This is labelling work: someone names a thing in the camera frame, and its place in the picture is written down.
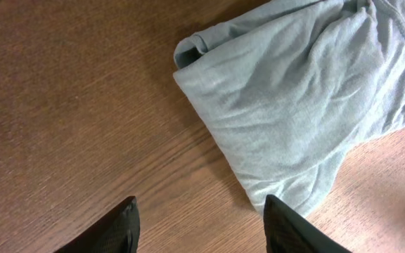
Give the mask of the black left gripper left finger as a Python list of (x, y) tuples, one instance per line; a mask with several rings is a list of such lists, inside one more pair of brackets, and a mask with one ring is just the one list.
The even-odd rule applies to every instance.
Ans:
[(141, 234), (135, 196), (129, 196), (56, 253), (137, 253)]

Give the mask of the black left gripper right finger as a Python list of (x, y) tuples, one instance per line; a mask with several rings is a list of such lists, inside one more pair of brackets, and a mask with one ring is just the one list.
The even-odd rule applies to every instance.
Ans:
[(263, 212), (267, 253), (351, 253), (274, 195)]

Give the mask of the light blue t-shirt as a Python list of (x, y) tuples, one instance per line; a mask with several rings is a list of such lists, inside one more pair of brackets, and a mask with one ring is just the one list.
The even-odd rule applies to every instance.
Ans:
[(270, 1), (174, 62), (258, 212), (275, 195), (308, 215), (354, 146), (405, 127), (405, 0)]

